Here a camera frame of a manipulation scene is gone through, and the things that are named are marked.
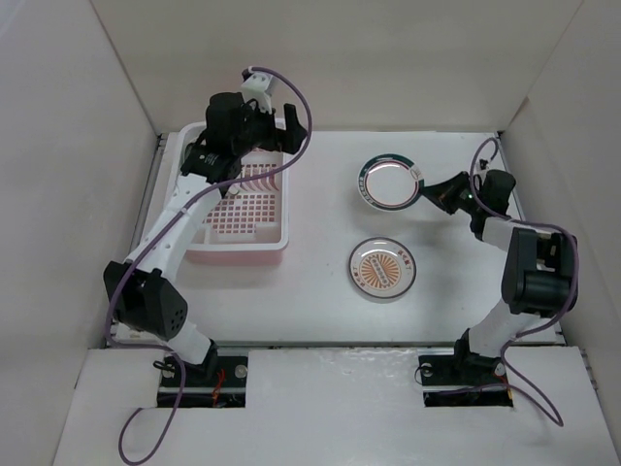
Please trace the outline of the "green red rimmed plate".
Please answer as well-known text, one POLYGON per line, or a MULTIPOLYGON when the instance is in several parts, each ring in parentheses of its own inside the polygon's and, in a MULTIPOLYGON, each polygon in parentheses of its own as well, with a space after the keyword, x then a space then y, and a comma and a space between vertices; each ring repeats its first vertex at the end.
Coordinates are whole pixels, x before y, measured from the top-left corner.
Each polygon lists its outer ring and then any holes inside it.
POLYGON ((399 212, 411 207, 421 197, 424 187, 424 177, 418 166, 395 153, 369 159, 357 176, 362 199, 383 212, 399 212))

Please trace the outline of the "orange sunburst plate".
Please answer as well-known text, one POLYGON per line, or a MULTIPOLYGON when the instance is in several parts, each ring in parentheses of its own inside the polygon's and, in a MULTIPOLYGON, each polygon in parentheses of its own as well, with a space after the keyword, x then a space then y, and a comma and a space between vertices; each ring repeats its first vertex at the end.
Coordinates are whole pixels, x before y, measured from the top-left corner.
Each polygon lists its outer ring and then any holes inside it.
POLYGON ((369 238, 356 245, 349 255, 347 271, 359 292, 379 301, 401 298, 417 276, 410 250, 386 237, 369 238))

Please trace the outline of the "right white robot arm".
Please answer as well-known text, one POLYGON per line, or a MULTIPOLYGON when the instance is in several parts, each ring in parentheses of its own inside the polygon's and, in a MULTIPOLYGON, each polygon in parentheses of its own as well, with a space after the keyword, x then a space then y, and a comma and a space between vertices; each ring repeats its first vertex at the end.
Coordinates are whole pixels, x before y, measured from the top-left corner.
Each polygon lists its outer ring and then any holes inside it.
POLYGON ((575 303, 572 289, 575 255, 564 233, 543 233, 507 219, 513 175, 491 170, 485 177, 461 172, 422 189, 443 212, 471 218, 470 229, 482 243, 504 251, 501 299, 477 325, 455 342, 449 356, 424 356, 436 377, 449 384, 487 383, 502 374, 502 347, 540 319, 551 320, 575 303))

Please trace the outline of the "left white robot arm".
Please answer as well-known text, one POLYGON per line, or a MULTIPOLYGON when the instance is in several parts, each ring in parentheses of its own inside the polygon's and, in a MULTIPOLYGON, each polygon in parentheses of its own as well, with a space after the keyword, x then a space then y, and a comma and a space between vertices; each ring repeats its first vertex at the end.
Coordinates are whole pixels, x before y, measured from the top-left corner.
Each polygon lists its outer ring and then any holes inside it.
POLYGON ((203 220, 230 186, 242 183, 242 160, 255 150, 275 151, 298 160, 307 149, 312 126, 302 124, 286 104, 284 124, 257 97, 222 92, 211 97, 206 126, 182 147, 177 186, 144 242, 103 274, 109 299, 106 322, 118 321, 147 332, 158 347, 183 363, 198 385, 216 376, 214 342, 188 318, 188 305, 175 287, 182 259, 203 220))

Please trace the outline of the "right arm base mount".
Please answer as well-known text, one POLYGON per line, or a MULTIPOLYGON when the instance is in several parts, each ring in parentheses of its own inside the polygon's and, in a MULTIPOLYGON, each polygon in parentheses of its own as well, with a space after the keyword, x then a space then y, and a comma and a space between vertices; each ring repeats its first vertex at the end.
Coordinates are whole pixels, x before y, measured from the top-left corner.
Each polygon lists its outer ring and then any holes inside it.
POLYGON ((471 352, 466 336, 452 353, 420 352, 417 374, 426 408, 513 407, 501 359, 471 352))

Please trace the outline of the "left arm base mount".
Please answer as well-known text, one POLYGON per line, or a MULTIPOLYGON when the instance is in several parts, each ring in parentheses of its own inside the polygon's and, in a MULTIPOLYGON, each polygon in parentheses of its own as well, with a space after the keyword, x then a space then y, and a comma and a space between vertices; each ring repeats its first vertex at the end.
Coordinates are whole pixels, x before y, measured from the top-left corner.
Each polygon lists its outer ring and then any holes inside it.
MULTIPOLYGON (((180 366, 172 355, 152 363, 159 375, 156 394, 158 408, 172 408, 180 390, 180 366)), ((248 350, 217 350, 214 366, 207 373, 201 367, 185 364, 186 380, 180 408, 240 409, 245 407, 248 377, 248 350)))

